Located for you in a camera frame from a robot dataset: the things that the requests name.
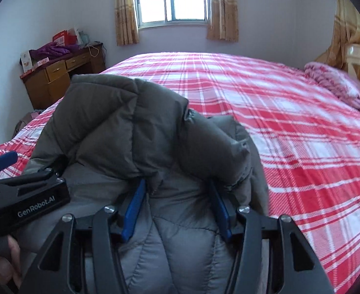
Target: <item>pillow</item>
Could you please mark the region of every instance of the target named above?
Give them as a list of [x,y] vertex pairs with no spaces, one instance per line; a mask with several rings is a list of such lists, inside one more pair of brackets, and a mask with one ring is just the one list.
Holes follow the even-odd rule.
[[360,81],[348,73],[318,62],[305,65],[305,73],[342,102],[360,111]]

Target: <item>desk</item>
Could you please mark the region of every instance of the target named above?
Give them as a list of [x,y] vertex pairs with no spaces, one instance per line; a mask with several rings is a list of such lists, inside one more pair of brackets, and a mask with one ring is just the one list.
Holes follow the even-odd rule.
[[62,98],[74,74],[98,74],[105,70],[102,43],[67,54],[40,66],[22,78],[34,109],[47,109]]

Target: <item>screw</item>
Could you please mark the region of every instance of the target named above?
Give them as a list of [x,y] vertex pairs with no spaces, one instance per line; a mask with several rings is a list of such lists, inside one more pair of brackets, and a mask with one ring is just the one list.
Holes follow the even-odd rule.
[[284,221],[285,223],[289,223],[289,222],[292,221],[292,218],[289,217],[289,216],[286,215],[286,214],[283,214],[283,215],[281,216],[281,220]]
[[106,207],[104,207],[104,211],[106,213],[113,213],[115,211],[115,207],[112,205],[107,205]]
[[73,219],[73,215],[72,214],[65,214],[65,215],[63,215],[62,216],[62,220],[64,221],[64,222],[70,222],[71,220]]
[[238,211],[241,213],[249,213],[251,211],[251,208],[247,205],[240,205],[238,207]]

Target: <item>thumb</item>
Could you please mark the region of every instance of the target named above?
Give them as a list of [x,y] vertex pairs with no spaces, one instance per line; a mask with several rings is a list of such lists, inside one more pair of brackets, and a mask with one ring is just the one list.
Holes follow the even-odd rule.
[[15,271],[10,262],[0,257],[0,284],[7,284],[14,275]]

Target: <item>beige curtain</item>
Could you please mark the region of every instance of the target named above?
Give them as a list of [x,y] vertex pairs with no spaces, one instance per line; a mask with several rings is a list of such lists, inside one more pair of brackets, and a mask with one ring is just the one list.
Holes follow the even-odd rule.
[[139,43],[134,0],[116,0],[115,12],[117,45]]
[[211,0],[207,38],[238,42],[237,0]]
[[336,0],[332,44],[317,61],[342,69],[349,44],[360,44],[360,13],[350,0]]

